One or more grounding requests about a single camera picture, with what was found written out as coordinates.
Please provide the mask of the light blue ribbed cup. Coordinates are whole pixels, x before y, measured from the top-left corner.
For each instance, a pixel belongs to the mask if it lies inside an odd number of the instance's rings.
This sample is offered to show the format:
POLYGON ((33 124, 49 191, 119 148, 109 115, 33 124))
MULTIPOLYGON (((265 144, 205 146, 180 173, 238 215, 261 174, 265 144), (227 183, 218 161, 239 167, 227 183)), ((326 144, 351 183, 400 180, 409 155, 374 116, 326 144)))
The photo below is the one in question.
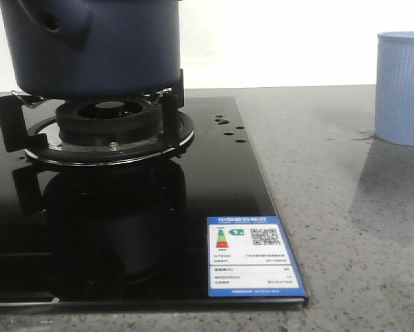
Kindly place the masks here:
POLYGON ((375 134, 414 146, 414 31, 378 34, 375 134))

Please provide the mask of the black metal pot support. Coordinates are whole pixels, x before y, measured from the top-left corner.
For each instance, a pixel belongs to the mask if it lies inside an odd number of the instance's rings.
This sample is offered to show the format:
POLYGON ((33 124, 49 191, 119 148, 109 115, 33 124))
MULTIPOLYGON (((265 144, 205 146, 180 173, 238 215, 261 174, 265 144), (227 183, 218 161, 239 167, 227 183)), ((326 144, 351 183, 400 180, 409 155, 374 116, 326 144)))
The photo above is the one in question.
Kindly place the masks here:
POLYGON ((35 109, 45 102, 33 95, 12 92, 0 97, 0 129, 9 152, 22 150, 36 162, 56 167, 110 167, 142 163, 163 156, 178 156, 186 151, 194 138, 191 118, 180 111, 183 107, 184 82, 178 80, 166 89, 140 93, 128 98, 143 98, 162 108, 162 129, 154 136, 135 142, 110 142, 105 146, 83 146, 59 137, 56 115, 26 126, 23 108, 35 109))

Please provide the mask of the dark blue cooking pot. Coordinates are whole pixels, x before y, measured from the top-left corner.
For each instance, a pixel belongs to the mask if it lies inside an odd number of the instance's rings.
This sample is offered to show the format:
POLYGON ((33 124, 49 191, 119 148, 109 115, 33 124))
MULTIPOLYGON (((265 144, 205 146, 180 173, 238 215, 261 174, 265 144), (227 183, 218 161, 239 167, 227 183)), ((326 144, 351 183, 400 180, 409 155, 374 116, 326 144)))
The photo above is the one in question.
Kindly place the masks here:
POLYGON ((18 87, 53 99, 122 97, 180 79, 177 1, 1 1, 18 87))

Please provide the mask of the blue energy label sticker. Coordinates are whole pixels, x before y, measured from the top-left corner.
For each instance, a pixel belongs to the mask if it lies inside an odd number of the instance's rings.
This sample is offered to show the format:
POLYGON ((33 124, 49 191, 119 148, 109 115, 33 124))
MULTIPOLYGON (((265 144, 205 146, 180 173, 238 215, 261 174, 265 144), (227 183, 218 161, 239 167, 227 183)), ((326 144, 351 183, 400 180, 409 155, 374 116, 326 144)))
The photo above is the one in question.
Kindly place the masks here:
POLYGON ((207 218, 209 297, 307 297, 277 216, 207 218))

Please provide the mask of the black glass gas stove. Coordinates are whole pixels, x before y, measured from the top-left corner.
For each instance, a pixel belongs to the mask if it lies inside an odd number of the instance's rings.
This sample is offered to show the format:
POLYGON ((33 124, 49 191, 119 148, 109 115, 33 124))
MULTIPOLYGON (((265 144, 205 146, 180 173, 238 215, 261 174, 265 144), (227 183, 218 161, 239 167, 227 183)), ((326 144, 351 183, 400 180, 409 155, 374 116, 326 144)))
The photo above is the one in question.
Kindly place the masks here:
POLYGON ((188 98, 194 141, 141 165, 50 169, 0 130, 0 312, 271 309, 209 297, 207 218, 277 216, 233 98, 188 98))

